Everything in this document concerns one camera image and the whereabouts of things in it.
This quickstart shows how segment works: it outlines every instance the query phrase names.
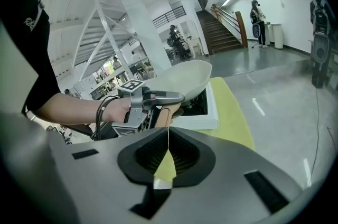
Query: staircase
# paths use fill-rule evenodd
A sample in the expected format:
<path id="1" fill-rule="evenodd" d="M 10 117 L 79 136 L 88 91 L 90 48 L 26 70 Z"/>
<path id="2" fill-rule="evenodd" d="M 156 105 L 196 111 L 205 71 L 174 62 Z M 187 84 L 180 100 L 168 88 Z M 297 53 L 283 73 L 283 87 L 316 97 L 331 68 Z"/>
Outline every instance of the staircase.
<path id="1" fill-rule="evenodd" d="M 242 44 L 214 16 L 207 11 L 197 12 L 200 20 L 209 55 L 232 49 L 241 49 Z"/>

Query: black t-shirt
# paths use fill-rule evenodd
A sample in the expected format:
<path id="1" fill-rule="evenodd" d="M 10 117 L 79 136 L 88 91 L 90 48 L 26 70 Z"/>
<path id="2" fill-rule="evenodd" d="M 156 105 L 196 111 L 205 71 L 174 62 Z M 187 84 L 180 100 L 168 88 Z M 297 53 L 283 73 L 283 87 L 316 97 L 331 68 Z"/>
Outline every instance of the black t-shirt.
<path id="1" fill-rule="evenodd" d="M 52 96 L 60 92 L 48 57 L 50 32 L 49 17 L 42 11 L 35 28 L 32 22 L 38 13 L 39 0 L 1 0 L 1 19 L 9 35 L 28 63 L 38 73 L 26 100 L 28 110 L 41 108 Z"/>

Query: wooden handrail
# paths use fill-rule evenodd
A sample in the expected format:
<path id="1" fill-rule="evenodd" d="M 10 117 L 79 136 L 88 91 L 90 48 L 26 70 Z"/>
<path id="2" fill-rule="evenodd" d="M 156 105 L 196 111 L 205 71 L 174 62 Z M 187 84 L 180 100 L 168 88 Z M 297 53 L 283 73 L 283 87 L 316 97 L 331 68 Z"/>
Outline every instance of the wooden handrail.
<path id="1" fill-rule="evenodd" d="M 243 22 L 241 12 L 240 11 L 235 12 L 236 18 L 234 18 L 230 14 L 228 14 L 226 11 L 219 9 L 215 4 L 212 5 L 211 10 L 215 12 L 215 15 L 216 15 L 218 21 L 220 21 L 219 17 L 221 17 L 226 22 L 228 22 L 241 35 L 243 47 L 248 48 L 247 32 L 245 30 L 245 26 L 244 26 L 244 22 Z"/>

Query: yellow cloth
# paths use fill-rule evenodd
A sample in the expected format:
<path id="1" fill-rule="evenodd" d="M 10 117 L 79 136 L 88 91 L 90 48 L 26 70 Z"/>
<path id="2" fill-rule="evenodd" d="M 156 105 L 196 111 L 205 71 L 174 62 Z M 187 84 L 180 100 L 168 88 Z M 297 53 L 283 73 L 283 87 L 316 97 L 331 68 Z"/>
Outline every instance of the yellow cloth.
<path id="1" fill-rule="evenodd" d="M 215 130 L 197 131 L 213 137 L 237 142 L 254 151 L 255 145 L 247 121 L 230 88 L 222 78 L 212 78 L 210 79 L 210 83 L 215 95 L 219 127 Z M 169 150 L 154 176 L 167 182 L 172 182 L 176 177 L 174 160 Z"/>

